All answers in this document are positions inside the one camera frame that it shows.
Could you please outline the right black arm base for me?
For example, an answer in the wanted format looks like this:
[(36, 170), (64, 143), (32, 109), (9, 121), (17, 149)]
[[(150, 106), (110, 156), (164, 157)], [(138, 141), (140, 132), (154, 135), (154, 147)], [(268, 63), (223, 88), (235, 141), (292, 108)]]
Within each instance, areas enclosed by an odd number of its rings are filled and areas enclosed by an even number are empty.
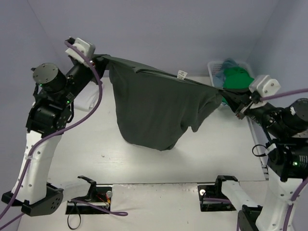
[(235, 211), (230, 200), (222, 193), (224, 181), (238, 182), (235, 176), (218, 175), (215, 183), (202, 183), (197, 185), (201, 212)]

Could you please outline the white t shirt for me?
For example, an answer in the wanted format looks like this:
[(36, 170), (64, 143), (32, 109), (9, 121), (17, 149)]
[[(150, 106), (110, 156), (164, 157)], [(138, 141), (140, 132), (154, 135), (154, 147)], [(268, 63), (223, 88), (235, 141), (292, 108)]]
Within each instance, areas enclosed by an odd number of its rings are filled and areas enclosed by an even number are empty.
[(91, 81), (75, 98), (74, 108), (80, 111), (89, 112), (96, 105), (98, 98), (99, 86)]

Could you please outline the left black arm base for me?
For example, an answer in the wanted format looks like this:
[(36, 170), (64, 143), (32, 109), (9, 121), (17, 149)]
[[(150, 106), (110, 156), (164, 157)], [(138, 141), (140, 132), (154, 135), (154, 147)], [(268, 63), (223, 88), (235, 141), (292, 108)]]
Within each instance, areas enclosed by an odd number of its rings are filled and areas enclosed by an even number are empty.
[(76, 230), (70, 225), (70, 215), (78, 215), (81, 224), (81, 215), (113, 214), (110, 211), (111, 198), (113, 196), (112, 186), (98, 186), (96, 181), (78, 176), (78, 180), (64, 186), (63, 201), (67, 202), (66, 214), (69, 229)]

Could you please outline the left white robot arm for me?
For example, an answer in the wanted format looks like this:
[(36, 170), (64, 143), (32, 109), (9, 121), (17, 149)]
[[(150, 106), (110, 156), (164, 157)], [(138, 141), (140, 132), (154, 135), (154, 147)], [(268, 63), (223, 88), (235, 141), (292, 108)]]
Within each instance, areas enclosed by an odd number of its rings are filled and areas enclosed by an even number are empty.
[(76, 182), (60, 188), (47, 178), (55, 149), (62, 135), (72, 128), (74, 101), (90, 83), (100, 84), (107, 66), (102, 55), (85, 63), (73, 61), (64, 74), (53, 63), (33, 68), (34, 104), (26, 122), (26, 149), (21, 171), (11, 191), (2, 195), (7, 207), (19, 207), (31, 216), (50, 215), (64, 201), (80, 197), (90, 202), (96, 197), (95, 181), (79, 176)]

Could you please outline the grey t shirt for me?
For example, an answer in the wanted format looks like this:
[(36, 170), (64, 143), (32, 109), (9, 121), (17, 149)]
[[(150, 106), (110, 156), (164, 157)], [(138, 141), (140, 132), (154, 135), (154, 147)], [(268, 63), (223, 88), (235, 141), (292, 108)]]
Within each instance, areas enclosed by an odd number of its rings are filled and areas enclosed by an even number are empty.
[(130, 144), (170, 150), (188, 128), (197, 132), (222, 101), (215, 87), (145, 64), (107, 54), (93, 60), (98, 70), (107, 65), (117, 125)]

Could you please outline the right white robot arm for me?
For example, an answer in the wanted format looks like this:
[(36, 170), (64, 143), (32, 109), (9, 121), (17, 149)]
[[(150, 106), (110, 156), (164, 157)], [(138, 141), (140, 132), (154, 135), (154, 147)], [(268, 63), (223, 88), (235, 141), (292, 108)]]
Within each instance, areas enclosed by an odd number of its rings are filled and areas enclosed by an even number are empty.
[(286, 108), (268, 103), (267, 96), (246, 89), (221, 91), (238, 118), (245, 116), (263, 129), (267, 143), (269, 184), (264, 205), (254, 203), (234, 176), (218, 176), (213, 193), (227, 197), (238, 212), (237, 230), (290, 231), (295, 204), (308, 183), (308, 101), (301, 98)]

